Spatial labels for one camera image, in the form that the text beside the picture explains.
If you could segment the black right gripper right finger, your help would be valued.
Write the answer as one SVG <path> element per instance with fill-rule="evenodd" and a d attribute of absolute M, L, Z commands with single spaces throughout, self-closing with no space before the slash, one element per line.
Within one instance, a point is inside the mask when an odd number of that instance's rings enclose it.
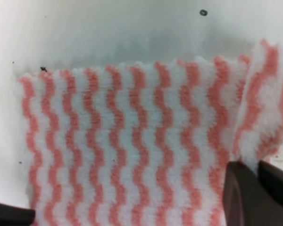
<path fill-rule="evenodd" d="M 229 162 L 223 207 L 228 226 L 283 226 L 283 170 L 260 161 L 254 174 L 241 162 Z"/>

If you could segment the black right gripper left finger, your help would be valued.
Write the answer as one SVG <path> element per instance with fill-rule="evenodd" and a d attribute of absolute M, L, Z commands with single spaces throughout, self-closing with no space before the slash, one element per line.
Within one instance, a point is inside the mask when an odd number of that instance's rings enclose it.
<path fill-rule="evenodd" d="M 0 203 L 0 226 L 30 226 L 35 220 L 35 210 Z"/>

